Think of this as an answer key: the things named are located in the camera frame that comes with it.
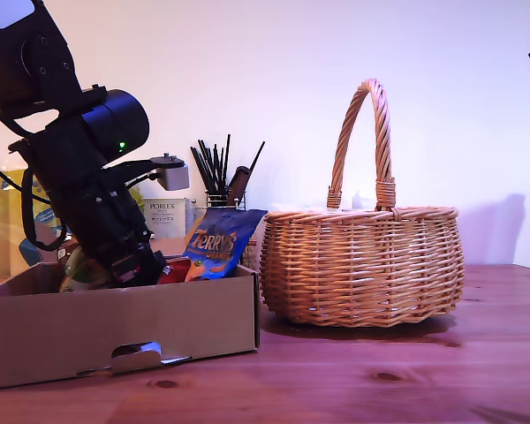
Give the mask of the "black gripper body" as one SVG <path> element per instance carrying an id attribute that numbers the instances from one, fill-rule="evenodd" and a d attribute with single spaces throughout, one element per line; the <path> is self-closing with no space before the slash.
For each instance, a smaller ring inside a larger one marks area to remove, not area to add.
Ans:
<path id="1" fill-rule="evenodd" d="M 51 206 L 83 250 L 102 265 L 151 265 L 149 230 L 126 183 L 135 174 L 48 176 Z"/>

